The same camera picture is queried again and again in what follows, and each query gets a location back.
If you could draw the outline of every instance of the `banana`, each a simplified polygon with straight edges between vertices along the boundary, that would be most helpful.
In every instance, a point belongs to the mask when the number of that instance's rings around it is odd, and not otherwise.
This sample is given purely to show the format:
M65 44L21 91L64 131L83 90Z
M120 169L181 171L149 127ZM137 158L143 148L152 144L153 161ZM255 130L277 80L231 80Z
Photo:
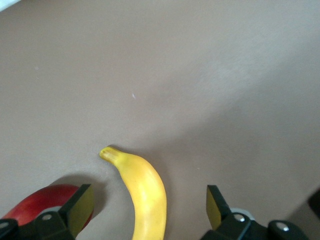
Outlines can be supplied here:
M164 184L152 165L140 156L107 146L100 157L119 171L134 205L132 240L163 240L167 221Z

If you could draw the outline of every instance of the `bolt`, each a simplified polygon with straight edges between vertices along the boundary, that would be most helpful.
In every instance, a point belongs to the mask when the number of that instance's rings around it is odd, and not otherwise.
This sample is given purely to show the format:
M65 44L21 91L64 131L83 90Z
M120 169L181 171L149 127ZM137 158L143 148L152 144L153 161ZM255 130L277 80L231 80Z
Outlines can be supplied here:
M9 226L9 223L7 221L0 223L0 229L4 229Z
M289 227L283 222L280 222L280 221L277 222L276 226L278 227L278 229L280 229L282 231L285 231L285 232L289 231Z
M237 220L237 221L239 221L239 222L244 222L246 219L245 219L245 217L244 216L242 216L241 214L239 214L239 213L237 213L237 214L235 214L235 215L233 215L234 216L234 218Z
M51 218L52 218L52 215L46 214L46 215L44 215L44 216L42 217L42 220L46 221L46 220L49 220L49 219L51 219Z

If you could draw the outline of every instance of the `red apple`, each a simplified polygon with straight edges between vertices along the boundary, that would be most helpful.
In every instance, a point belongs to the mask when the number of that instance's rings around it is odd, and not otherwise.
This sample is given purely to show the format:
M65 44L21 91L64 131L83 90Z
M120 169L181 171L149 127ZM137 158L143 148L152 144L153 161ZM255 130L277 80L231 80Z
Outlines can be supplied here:
M19 226L25 225L33 221L42 211L64 205L78 189L78 186L70 184L44 187L19 202L3 218L16 219Z

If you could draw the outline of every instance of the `metal screw head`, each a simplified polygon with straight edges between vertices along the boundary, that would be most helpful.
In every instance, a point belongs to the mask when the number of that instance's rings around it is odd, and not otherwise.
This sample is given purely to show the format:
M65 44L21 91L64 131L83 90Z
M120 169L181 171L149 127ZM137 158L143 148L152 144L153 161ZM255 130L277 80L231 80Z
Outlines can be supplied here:
M239 221L239 222L244 222L246 219L245 219L245 217L244 216L242 216L241 214L239 214L239 213L236 213L235 215L233 215L234 216L234 218L237 220L237 221Z
M242 208L238 208L238 207L231 207L230 208L232 213L236 213L236 214L242 214L247 216L251 221L255 221L255 217L247 210L242 209Z
M46 220L49 220L49 219L51 219L51 218L52 218L52 215L46 214L46 215L44 215L44 216L42 217L42 220L46 221Z
M289 227L285 224L285 223L283 223L283 222L277 222L276 224L275 224L277 227L278 227L278 229L280 229L280 230L282 230L282 231L284 231L284 232L287 232L287 231L289 231Z
M0 229L4 229L4 228L6 228L6 227L8 227L9 226L9 223L8 222L2 222L2 223L0 223Z

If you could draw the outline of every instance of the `black plastic part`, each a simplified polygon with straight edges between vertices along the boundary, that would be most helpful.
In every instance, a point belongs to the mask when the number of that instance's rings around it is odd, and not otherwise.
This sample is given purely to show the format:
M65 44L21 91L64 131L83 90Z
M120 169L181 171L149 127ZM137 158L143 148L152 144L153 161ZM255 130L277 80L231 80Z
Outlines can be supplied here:
M200 240L232 240L232 239L221 235L217 231L209 230Z
M242 221L235 218L237 215L242 217ZM250 227L250 224L251 220L249 217L235 212L229 214L216 231L232 240L241 240Z
M0 219L0 239L13 240L18 236L18 222L15 219Z
M215 203L221 214L221 219L224 220L229 214L231 214L230 207L228 206L225 198L222 196L219 188L216 185L208 185L209 191L211 192Z
M212 222L212 219L220 218L221 222L216 229L212 227L213 230L209 230L200 240L309 240L303 231L291 222L271 221L266 228L250 220L243 213L232 213L217 186L208 185L207 189L207 213L208 204L213 206L213 210L208 214L209 220ZM319 207L320 193L316 194L312 203Z
M320 219L320 188L309 198L309 206Z
M283 230L277 224L284 224L287 229ZM309 240L299 227L289 221L271 221L269 222L268 230L271 239L274 240Z
M41 214L34 220L34 224L41 240L74 240L56 211Z
M45 212L22 226L15 219L0 219L0 240L75 240L93 204L93 189L83 184L58 212Z

